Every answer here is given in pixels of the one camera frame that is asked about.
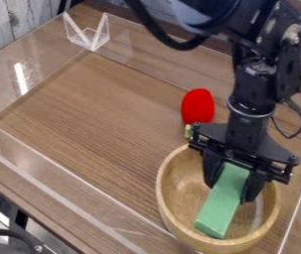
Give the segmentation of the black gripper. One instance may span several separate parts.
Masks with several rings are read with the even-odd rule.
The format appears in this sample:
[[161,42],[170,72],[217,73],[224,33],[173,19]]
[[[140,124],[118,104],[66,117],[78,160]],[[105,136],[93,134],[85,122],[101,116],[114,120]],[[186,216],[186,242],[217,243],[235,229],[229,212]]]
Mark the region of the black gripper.
[[227,101],[228,122],[194,122],[189,147],[202,156],[204,180],[215,187],[225,163],[249,171],[241,191],[241,203],[253,202],[267,182],[289,184],[300,158],[268,134],[276,102]]

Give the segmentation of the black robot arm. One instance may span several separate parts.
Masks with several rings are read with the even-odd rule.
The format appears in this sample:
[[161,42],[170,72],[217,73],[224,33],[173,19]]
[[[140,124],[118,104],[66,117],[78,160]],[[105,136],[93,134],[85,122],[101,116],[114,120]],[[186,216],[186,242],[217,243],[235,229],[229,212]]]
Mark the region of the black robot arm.
[[299,157],[269,137],[279,103],[298,114],[301,92],[301,15],[288,0],[173,0],[181,26],[194,37],[180,42],[162,29],[141,0],[125,0],[157,40],[178,51],[197,48],[224,33],[232,43],[235,86],[227,100],[228,122],[192,124],[189,147],[204,157],[208,186],[232,163],[249,171],[240,200],[251,202],[268,182],[287,184]]

